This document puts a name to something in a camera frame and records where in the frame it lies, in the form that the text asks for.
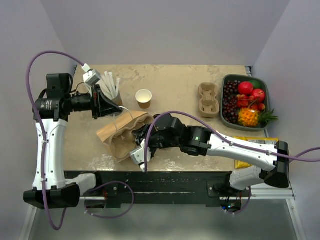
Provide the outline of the brown paper bag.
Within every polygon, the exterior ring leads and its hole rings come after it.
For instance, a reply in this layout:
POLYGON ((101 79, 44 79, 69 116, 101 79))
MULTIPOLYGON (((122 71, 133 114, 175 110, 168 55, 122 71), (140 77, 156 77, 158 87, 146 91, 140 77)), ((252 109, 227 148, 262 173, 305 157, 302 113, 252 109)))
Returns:
POLYGON ((154 117, 145 111, 125 111, 96 134, 112 154, 125 155, 137 147, 133 131, 153 121, 154 117))

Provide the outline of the brown paper coffee cup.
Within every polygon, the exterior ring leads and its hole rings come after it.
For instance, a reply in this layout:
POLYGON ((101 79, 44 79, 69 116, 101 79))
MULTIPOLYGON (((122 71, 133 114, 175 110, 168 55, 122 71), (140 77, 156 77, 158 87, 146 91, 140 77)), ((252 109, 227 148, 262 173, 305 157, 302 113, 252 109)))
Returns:
POLYGON ((135 94, 135 99, 141 109, 148 109, 151 105, 152 93, 147 89, 138 90, 135 94))

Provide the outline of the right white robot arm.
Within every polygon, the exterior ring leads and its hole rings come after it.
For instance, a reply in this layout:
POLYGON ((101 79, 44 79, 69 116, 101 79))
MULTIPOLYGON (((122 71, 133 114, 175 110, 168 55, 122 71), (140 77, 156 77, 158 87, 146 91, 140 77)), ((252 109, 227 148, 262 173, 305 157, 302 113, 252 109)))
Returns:
POLYGON ((227 174, 225 182, 217 184, 215 190, 233 197, 239 191, 265 183, 268 186, 286 189, 289 187, 288 144, 254 143, 232 138, 209 128, 207 124, 186 126, 171 113, 154 116, 132 132, 136 147, 130 158, 141 170, 154 157, 158 149, 179 148, 189 156, 224 157, 250 164, 250 167, 227 174))

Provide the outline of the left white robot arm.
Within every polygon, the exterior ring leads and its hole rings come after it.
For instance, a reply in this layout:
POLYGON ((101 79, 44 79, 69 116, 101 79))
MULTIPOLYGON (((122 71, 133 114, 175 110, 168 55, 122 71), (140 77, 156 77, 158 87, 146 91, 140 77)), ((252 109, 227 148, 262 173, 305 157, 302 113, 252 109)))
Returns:
POLYGON ((87 93, 73 92, 73 78, 68 73, 48 74, 47 88, 35 101, 42 122, 36 122, 38 153, 32 189, 23 200, 36 208, 74 208, 85 192, 99 196, 104 184, 96 173, 83 173, 66 179, 64 141, 68 118, 72 112, 90 111, 94 119, 121 113, 121 108, 104 95, 98 82, 101 75, 94 69, 83 75, 87 93))

